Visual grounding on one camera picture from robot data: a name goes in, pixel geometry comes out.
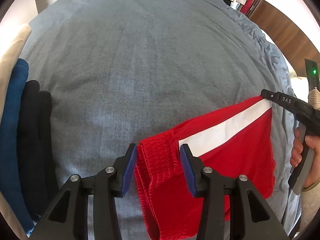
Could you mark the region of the person right hand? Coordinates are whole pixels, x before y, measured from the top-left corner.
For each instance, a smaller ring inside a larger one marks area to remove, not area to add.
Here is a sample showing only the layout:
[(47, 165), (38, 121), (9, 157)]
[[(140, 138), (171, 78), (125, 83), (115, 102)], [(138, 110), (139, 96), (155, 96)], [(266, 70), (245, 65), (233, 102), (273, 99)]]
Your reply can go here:
[[(298, 164), (302, 161), (302, 152), (303, 152), (303, 144), (300, 142), (300, 130), (299, 128), (296, 128), (294, 131), (295, 138), (293, 141), (293, 148), (291, 151), (291, 158), (290, 158), (290, 164), (293, 167), (297, 167)], [(308, 177), (306, 178), (306, 181), (304, 183), (304, 188), (308, 188), (311, 185), (313, 185), (317, 180), (319, 180), (320, 177), (320, 171), (319, 171), (319, 146), (320, 146), (320, 140), (318, 136), (313, 135), (307, 135), (305, 137), (306, 145), (313, 149), (315, 152), (315, 157), (313, 160), (313, 164), (311, 167), (311, 170), (309, 172)]]

